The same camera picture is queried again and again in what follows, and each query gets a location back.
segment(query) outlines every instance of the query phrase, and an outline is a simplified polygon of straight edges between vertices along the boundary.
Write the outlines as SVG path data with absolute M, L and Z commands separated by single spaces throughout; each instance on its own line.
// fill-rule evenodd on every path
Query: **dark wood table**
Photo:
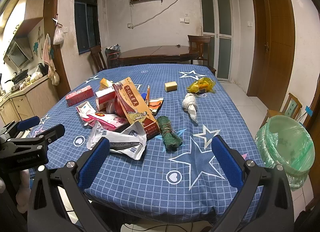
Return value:
M 118 57 L 118 64 L 131 66 L 149 63 L 178 63 L 198 57 L 198 50 L 187 46 L 153 46 L 122 52 Z

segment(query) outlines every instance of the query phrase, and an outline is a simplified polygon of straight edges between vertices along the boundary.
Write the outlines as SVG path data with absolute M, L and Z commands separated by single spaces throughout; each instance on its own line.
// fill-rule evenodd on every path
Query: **chair back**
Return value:
M 203 57 L 203 52 L 204 52 L 204 43 L 210 43 L 210 38 L 211 38 L 210 36 L 188 35 L 189 42 L 196 43 L 196 48 L 199 52 L 199 58 L 197 60 L 208 60 Z
M 282 112 L 285 116 L 295 119 L 299 110 L 302 108 L 302 104 L 299 102 L 293 94 L 289 93 L 287 102 L 284 105 Z
M 107 69 L 106 62 L 104 61 L 104 58 L 101 53 L 101 46 L 98 45 L 91 47 L 90 52 L 94 65 L 96 66 L 97 72 Z

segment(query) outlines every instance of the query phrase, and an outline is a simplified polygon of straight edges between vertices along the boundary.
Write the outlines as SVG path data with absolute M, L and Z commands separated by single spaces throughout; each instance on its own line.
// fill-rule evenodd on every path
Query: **red round object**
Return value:
M 118 96 L 116 96 L 116 98 L 115 98 L 115 110 L 116 110 L 116 113 L 118 116 L 126 118 L 126 116 L 123 112 L 123 109 L 121 107 L 121 103 L 118 99 Z

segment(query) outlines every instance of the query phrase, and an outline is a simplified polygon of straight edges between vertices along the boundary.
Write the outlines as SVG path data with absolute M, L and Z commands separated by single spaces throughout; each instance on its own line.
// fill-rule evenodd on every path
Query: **kitchen counter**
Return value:
M 8 95 L 7 97 L 3 98 L 3 100 L 0 102 L 0 107 L 7 102 L 10 98 L 14 98 L 16 96 L 20 96 L 20 95 L 24 95 L 26 94 L 28 91 L 30 91 L 31 89 L 33 89 L 34 87 L 36 87 L 37 85 L 41 84 L 43 81 L 47 80 L 49 77 L 48 75 L 45 75 L 44 77 L 38 79 L 37 81 L 33 82 L 32 84 L 26 86 L 24 89 L 16 91 L 10 95 Z

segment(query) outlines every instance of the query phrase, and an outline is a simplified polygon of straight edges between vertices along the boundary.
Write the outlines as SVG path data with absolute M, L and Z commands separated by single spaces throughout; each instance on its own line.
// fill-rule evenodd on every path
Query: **trash can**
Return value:
M 304 184 L 315 159 L 313 141 L 294 119 L 276 115 L 257 132 L 255 143 L 266 167 L 283 165 L 292 191 Z

